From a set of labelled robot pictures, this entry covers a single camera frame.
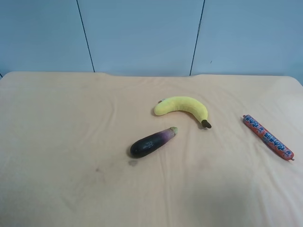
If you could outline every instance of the plush banana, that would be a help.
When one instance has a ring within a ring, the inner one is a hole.
[[[202,123],[204,128],[210,129],[212,127],[207,121],[207,108],[198,100],[191,97],[175,96],[163,99],[156,105],[155,114],[160,116],[178,110],[192,113]]]

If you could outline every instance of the wall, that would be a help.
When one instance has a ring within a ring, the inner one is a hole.
[[[74,0],[0,0],[0,73],[92,71]]]
[[[303,1],[205,0],[196,43],[203,3],[79,0],[85,33],[76,0],[0,0],[0,73],[191,71],[290,75],[303,83]]]

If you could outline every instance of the red sausage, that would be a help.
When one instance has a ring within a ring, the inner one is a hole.
[[[294,160],[293,152],[274,137],[266,128],[250,115],[243,116],[243,122],[249,127],[257,136],[259,136],[277,155],[284,160]]]

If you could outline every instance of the panel seam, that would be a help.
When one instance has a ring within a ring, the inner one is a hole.
[[[80,19],[81,19],[83,31],[84,31],[84,36],[85,36],[85,40],[86,40],[86,45],[87,45],[87,48],[88,48],[88,50],[89,50],[90,62],[91,62],[91,65],[92,65],[92,67],[93,67],[93,70],[94,70],[94,72],[95,72],[95,67],[94,67],[93,59],[92,59],[92,57],[91,57],[91,53],[90,53],[90,49],[89,49],[89,43],[88,43],[88,41],[87,41],[87,36],[86,36],[86,32],[85,32],[85,28],[84,28],[84,24],[83,24],[82,15],[81,15],[81,11],[80,11],[80,7],[79,7],[78,0],[76,0],[76,2],[77,2],[78,10],[79,10],[79,15],[80,15]]]
[[[202,10],[201,10],[201,16],[200,16],[200,21],[199,21],[199,27],[198,27],[198,32],[197,32],[197,37],[196,37],[196,43],[195,43],[195,48],[194,48],[194,54],[193,54],[193,59],[191,61],[191,66],[190,66],[190,72],[189,75],[191,76],[191,71],[193,69],[193,64],[194,64],[194,59],[195,59],[195,54],[196,54],[196,47],[197,47],[197,42],[198,42],[198,37],[199,37],[199,33],[200,33],[200,27],[201,27],[201,21],[202,21],[202,15],[203,15],[203,11],[204,11],[204,5],[205,5],[205,1],[203,1],[203,6],[202,6]]]

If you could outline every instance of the purple eggplant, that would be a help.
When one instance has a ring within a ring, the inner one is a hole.
[[[169,129],[157,132],[141,140],[138,140],[131,146],[132,157],[144,157],[156,149],[166,144],[171,138],[178,133],[178,128],[171,127]]]

